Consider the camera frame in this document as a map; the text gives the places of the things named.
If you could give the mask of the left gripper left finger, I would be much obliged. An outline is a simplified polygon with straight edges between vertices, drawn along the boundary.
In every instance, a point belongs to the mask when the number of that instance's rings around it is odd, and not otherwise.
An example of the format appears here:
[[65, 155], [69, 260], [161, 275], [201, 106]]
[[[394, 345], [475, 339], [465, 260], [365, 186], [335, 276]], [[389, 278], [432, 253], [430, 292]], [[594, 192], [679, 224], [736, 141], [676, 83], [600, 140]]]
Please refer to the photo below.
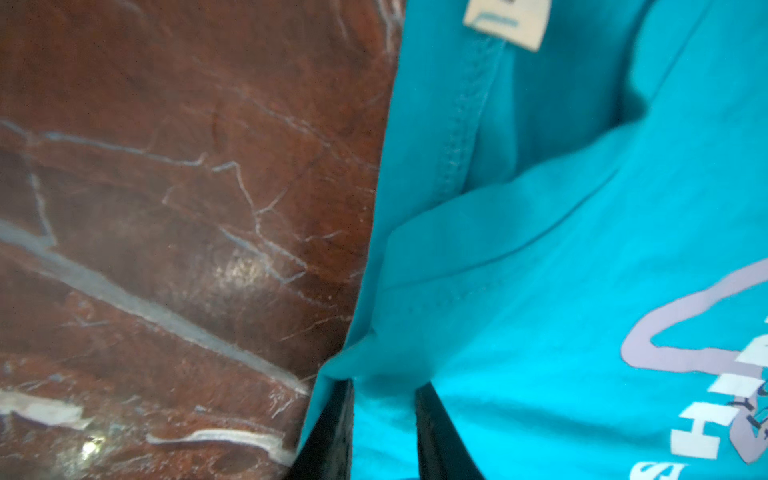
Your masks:
[[352, 464], [354, 388], [338, 381], [287, 480], [349, 480]]

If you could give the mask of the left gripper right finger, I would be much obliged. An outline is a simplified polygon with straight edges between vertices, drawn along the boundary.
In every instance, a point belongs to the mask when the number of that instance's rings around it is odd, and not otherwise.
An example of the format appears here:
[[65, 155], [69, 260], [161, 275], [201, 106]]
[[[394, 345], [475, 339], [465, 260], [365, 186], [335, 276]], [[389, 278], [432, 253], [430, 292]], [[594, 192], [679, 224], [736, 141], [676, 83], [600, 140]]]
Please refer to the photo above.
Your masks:
[[419, 478], [483, 480], [431, 383], [415, 393]]

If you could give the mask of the teal printed t-shirt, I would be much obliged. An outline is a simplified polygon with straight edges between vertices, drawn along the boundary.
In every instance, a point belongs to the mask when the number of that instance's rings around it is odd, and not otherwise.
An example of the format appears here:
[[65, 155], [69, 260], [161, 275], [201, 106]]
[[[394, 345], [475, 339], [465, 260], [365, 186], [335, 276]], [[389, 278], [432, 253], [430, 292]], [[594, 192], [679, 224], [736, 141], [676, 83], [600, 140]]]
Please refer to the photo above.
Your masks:
[[767, 5], [410, 1], [367, 266], [299, 451], [420, 479], [431, 383], [484, 479], [767, 475]]

